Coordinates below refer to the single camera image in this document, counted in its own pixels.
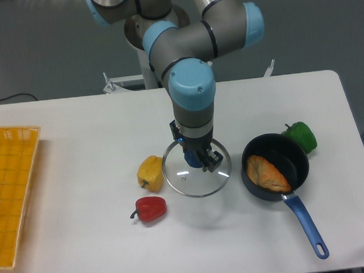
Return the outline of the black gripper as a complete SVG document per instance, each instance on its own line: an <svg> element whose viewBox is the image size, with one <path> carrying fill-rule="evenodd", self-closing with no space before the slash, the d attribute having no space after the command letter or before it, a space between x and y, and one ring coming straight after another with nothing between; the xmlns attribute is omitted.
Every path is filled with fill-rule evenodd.
<svg viewBox="0 0 364 273"><path fill-rule="evenodd" d="M199 138L182 136L179 137L178 142L186 160L201 159L203 172L214 172L223 161L223 155L212 150L212 137L210 135Z"/></svg>

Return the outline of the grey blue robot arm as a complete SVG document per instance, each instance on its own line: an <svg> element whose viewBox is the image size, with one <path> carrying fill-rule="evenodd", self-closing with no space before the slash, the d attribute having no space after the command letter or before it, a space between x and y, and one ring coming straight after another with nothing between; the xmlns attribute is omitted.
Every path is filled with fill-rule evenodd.
<svg viewBox="0 0 364 273"><path fill-rule="evenodd" d="M85 1L99 23L135 21L138 48L172 101L173 139L191 167L217 169L223 156L211 147L216 84L210 62L262 39L260 8L239 0L195 0L201 21L182 26L172 0Z"/></svg>

